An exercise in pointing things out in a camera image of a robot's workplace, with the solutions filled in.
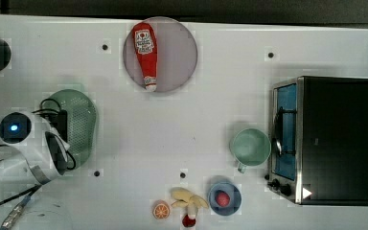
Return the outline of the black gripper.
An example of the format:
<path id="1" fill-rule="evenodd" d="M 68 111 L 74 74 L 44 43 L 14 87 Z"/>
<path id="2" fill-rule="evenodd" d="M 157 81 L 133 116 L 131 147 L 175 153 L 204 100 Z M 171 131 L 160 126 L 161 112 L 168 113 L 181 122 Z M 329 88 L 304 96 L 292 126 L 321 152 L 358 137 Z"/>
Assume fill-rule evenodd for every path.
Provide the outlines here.
<path id="1" fill-rule="evenodd" d="M 61 110 L 58 115 L 48 117 L 51 131 L 45 136 L 54 162 L 55 168 L 60 175 L 64 175 L 67 170 L 67 112 Z"/>

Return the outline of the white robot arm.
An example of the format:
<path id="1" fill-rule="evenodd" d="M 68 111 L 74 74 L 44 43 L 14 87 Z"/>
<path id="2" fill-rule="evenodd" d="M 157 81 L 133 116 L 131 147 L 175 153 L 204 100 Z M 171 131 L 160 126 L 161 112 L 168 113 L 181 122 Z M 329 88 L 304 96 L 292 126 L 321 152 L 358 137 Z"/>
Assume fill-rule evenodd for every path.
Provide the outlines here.
<path id="1" fill-rule="evenodd" d="M 33 185 L 17 195 L 21 201 L 3 220 L 0 230 L 10 230 L 35 192 L 67 171 L 70 145 L 47 119 L 37 113 L 21 111 L 1 120 L 0 147 L 18 151 L 15 156 L 0 160 L 0 180 Z"/>

